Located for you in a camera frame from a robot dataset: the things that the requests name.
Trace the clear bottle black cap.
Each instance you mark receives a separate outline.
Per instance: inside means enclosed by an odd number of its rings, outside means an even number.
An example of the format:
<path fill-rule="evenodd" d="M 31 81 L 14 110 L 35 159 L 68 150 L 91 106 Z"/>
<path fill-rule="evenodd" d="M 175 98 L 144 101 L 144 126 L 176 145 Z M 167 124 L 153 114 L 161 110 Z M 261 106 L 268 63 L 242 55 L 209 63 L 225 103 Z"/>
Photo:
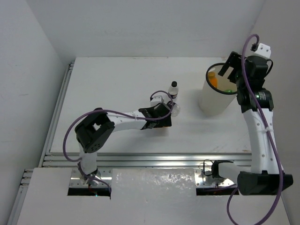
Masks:
<path fill-rule="evenodd" d="M 178 93 L 179 93 L 178 83 L 176 81 L 172 81 L 168 89 L 168 94 L 171 96 L 173 102 L 176 102 L 176 100 L 178 99 Z"/>

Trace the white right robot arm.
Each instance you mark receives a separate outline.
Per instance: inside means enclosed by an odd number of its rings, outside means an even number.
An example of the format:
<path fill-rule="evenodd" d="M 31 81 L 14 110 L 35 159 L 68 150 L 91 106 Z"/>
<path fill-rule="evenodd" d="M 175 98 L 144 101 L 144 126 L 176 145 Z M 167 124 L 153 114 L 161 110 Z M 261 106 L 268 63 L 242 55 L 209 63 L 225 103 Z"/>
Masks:
<path fill-rule="evenodd" d="M 237 101 L 248 127 L 252 152 L 251 170 L 242 171 L 232 161 L 216 160 L 211 166 L 214 179 L 230 179 L 242 195 L 276 195 L 279 185 L 286 189 L 293 184 L 290 174 L 279 175 L 278 164 L 268 134 L 272 130 L 273 98 L 263 87 L 265 77 L 271 70 L 268 59 L 251 55 L 245 59 L 246 78 L 242 75 L 242 56 L 231 52 L 222 66 L 220 76 L 233 68 L 228 80 L 237 86 Z"/>

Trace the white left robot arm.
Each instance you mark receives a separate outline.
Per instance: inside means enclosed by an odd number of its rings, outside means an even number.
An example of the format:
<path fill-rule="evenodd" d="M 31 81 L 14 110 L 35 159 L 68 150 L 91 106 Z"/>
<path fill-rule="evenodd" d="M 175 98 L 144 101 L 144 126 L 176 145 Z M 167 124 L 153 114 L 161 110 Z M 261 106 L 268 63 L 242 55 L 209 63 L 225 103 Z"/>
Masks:
<path fill-rule="evenodd" d="M 163 102 L 133 112 L 121 113 L 102 108 L 95 109 L 76 127 L 76 139 L 80 147 L 78 169 L 85 182 L 99 182 L 97 176 L 97 152 L 110 135 L 123 130 L 146 130 L 170 127 L 174 103 Z"/>

